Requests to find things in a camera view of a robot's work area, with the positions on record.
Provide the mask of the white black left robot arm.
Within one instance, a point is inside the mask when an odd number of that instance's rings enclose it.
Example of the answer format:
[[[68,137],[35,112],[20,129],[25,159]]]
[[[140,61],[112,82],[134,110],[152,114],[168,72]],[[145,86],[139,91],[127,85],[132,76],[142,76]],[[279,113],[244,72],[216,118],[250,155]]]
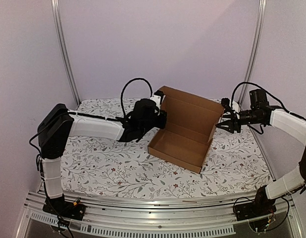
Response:
[[[167,113],[161,109],[162,96],[138,100],[123,117],[106,118],[69,110],[57,104],[38,127],[39,169],[45,182],[49,207],[64,215],[68,204],[63,201],[60,160],[67,140],[73,136],[100,137],[118,142],[139,142],[151,129],[164,129]]]

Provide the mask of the brown cardboard box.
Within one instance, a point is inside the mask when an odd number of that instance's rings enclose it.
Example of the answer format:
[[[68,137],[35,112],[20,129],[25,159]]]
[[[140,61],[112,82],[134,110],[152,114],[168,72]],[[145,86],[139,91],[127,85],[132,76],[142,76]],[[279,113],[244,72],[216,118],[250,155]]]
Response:
[[[160,90],[165,94],[161,108],[167,112],[167,121],[165,129],[150,141],[148,153],[198,174],[224,108],[218,102],[171,87]]]

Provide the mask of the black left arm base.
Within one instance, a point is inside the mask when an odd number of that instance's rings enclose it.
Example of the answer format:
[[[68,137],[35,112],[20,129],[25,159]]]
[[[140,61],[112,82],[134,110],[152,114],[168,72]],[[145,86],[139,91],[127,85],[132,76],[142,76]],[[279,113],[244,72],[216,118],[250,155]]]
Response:
[[[63,218],[81,221],[85,215],[86,206],[81,204],[79,200],[74,202],[66,201],[64,196],[62,196],[54,199],[46,198],[43,211],[60,215]]]

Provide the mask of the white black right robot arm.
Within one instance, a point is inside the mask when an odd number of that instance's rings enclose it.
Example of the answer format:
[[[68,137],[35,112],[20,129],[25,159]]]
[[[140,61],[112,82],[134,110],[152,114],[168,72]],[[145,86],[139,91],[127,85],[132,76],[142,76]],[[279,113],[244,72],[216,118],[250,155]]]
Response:
[[[293,170],[257,190],[250,209],[254,216],[261,216],[277,198],[298,190],[301,193],[306,190],[306,120],[285,110],[284,106],[270,105],[267,96],[271,94],[264,89],[250,91],[250,109],[244,111],[236,111],[230,99],[221,99],[221,105],[228,115],[225,116],[227,120],[216,125],[229,133],[241,132],[243,125],[271,126],[305,147],[301,160]]]

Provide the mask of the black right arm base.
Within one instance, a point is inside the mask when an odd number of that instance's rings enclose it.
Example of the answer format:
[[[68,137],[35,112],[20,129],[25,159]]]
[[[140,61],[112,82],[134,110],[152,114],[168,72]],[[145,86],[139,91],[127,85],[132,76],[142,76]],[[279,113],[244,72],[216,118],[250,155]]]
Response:
[[[237,204],[240,199],[246,199],[248,202]],[[247,197],[240,197],[233,204],[233,213],[237,221],[269,215],[276,212],[275,201],[275,199],[255,198],[250,200]]]

